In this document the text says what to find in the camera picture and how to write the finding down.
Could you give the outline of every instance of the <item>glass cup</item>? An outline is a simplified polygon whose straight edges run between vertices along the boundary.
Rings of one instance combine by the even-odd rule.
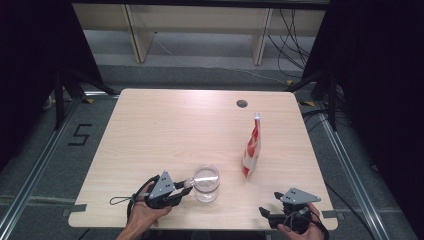
[[[194,196],[201,202],[212,202],[218,197],[219,172],[210,164],[202,165],[189,179],[194,186]]]

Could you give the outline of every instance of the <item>hand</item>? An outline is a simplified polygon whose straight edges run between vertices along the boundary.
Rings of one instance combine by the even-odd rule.
[[[153,182],[149,183],[141,192],[146,192],[152,184]],[[156,227],[159,226],[158,218],[167,215],[172,210],[170,206],[163,209],[152,209],[148,207],[143,200],[144,197],[137,197],[133,209],[131,210],[127,226],[122,230],[121,234],[119,234],[117,240],[140,239],[143,232],[152,225]]]
[[[312,203],[308,203],[308,207],[312,211],[312,220],[318,222],[319,211],[315,208],[315,206]],[[302,235],[299,235],[293,232],[289,227],[283,224],[278,224],[277,227],[278,227],[278,230],[283,232],[291,240],[323,240],[324,239],[324,233],[321,231],[321,229],[319,229],[313,223],[309,223],[308,230],[306,230],[306,232],[304,232]]]

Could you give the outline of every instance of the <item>table surface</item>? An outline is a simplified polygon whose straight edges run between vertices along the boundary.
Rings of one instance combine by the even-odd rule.
[[[240,108],[238,100],[248,106]],[[261,114],[262,147],[249,180],[241,171],[245,145]],[[127,203],[149,178],[167,170],[175,181],[202,164],[220,171],[218,198],[193,191],[162,217],[160,229],[269,230],[258,210],[282,213],[274,192],[291,187],[319,196],[315,206],[333,210],[296,99],[287,92],[125,89],[122,91],[76,200],[73,227],[124,227]],[[322,219],[333,230],[336,218]]]

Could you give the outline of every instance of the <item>cable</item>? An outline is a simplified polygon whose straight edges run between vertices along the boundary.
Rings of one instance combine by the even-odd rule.
[[[171,56],[174,56],[174,54],[172,53],[172,52],[170,52],[168,49],[166,49],[156,38],[155,38],[155,42],[157,43],[157,44],[159,44],[159,46],[165,51],[165,52],[167,52],[169,55],[171,55]],[[281,84],[283,84],[283,85],[286,85],[286,86],[288,86],[288,84],[287,83],[285,83],[285,82],[283,82],[283,81],[281,81],[281,80],[279,80],[279,79],[276,79],[276,78],[270,78],[270,77],[265,77],[265,76],[260,76],[260,75],[257,75],[257,74],[254,74],[254,73],[252,73],[252,72],[249,72],[249,71],[244,71],[244,70],[240,70],[240,69],[234,69],[234,68],[226,68],[226,67],[204,67],[204,66],[200,66],[200,65],[195,65],[195,64],[185,64],[185,63],[182,63],[182,62],[180,62],[180,61],[176,61],[176,60],[173,60],[173,61],[175,61],[176,63],[178,63],[178,64],[180,64],[180,65],[183,65],[183,66],[187,66],[187,67],[198,67],[198,68],[205,68],[205,69],[224,69],[224,70],[229,70],[229,71],[234,71],[234,72],[240,72],[240,73],[247,73],[247,74],[250,74],[250,75],[252,75],[252,76],[254,76],[254,77],[258,77],[258,78],[263,78],[263,79],[268,79],[268,80],[273,80],[273,81],[277,81],[277,82],[279,82],[279,83],[281,83]]]
[[[282,10],[280,9],[280,15],[281,15],[281,18],[283,19],[284,25],[286,26],[287,33],[288,33],[288,34],[287,34],[287,37],[286,37],[286,40],[287,40],[287,38],[290,36],[290,38],[292,39],[293,43],[295,44],[295,46],[296,46],[297,50],[292,49],[292,48],[291,48],[291,47],[289,47],[288,45],[287,45],[287,47],[288,47],[290,50],[292,50],[293,52],[298,53],[298,54],[299,54],[300,59],[302,60],[303,64],[305,65],[305,64],[306,64],[306,60],[305,60],[304,56],[309,57],[309,52],[308,52],[308,51],[306,51],[305,49],[303,49],[302,47],[300,47],[299,42],[297,41],[296,25],[295,25],[295,23],[294,23],[294,16],[295,16],[295,13],[296,13],[296,12],[295,12],[295,10],[294,10],[294,9],[292,9],[291,13],[292,13],[292,17],[291,17],[292,22],[290,23],[290,27],[289,27],[289,26],[288,26],[288,24],[287,24],[286,19],[284,18],[284,15],[283,15]]]
[[[312,117],[313,115],[309,115],[308,118],[306,120],[304,120],[303,122],[306,124],[306,122]]]
[[[328,120],[328,118],[326,118],[326,119],[323,119],[323,120],[321,120],[321,121],[319,121],[319,122],[317,122],[311,129],[309,129],[308,130],[308,133],[309,132],[311,132],[316,126],[318,126],[320,123],[322,123],[322,122],[324,122],[324,121],[326,121],[326,120]]]
[[[78,240],[83,239],[83,238],[84,238],[84,236],[88,233],[88,231],[90,231],[90,228],[89,228],[89,229],[87,229],[87,230],[85,230],[85,231],[83,232],[83,234],[81,234],[81,236],[78,238]]]
[[[280,72],[281,72],[283,75],[287,76],[287,77],[300,78],[300,77],[298,77],[298,76],[293,76],[293,75],[290,75],[290,74],[288,74],[288,73],[285,73],[285,72],[283,71],[283,69],[281,69],[281,66],[280,66],[280,57],[281,57],[281,51],[280,51],[280,53],[278,53],[278,58],[277,58],[278,70],[280,70]]]
[[[122,200],[117,201],[117,202],[113,202],[113,200],[115,200],[115,199],[122,199]],[[113,197],[109,200],[109,204],[110,205],[116,205],[118,203],[125,202],[125,201],[128,201],[128,200],[131,200],[131,197]]]
[[[289,231],[291,231],[291,229],[293,229],[293,218],[296,217],[297,214],[298,214],[298,212],[292,212],[284,219],[283,227],[284,228],[287,227],[286,231],[289,232]]]
[[[347,124],[342,123],[342,122],[340,122],[340,121],[338,120],[338,119],[344,119],[344,118],[348,119],[348,117],[336,117],[336,122],[337,122],[338,124],[340,124],[340,125],[344,126],[344,127],[352,128],[352,124],[350,124],[350,123],[349,123],[349,125],[347,125]]]
[[[312,111],[309,111],[309,112],[302,113],[302,117],[304,118],[304,117],[312,116],[312,115],[315,115],[315,114],[318,114],[318,113],[327,113],[327,111],[328,111],[328,109],[312,110]]]
[[[277,44],[275,44],[274,40],[272,40],[271,36],[268,35],[268,38],[271,40],[272,44],[277,48],[277,50],[280,52],[280,54],[284,55],[284,57],[289,60],[291,63],[293,63],[296,67],[300,68],[301,70],[304,70],[305,67],[297,63],[293,58],[291,58],[287,53],[285,53],[282,48],[278,47]]]
[[[346,202],[346,200],[344,198],[342,198],[337,192],[336,190],[334,190],[330,184],[328,184],[327,182],[325,182],[325,186],[327,186],[334,194],[336,194],[336,196],[350,209],[350,211],[359,219],[359,221],[362,223],[362,225],[364,225],[365,229],[368,231],[368,233],[371,236],[371,239],[375,239],[374,234],[372,234],[371,229],[368,227],[368,225],[365,223],[365,221],[361,218],[361,216],[359,216],[359,214]]]

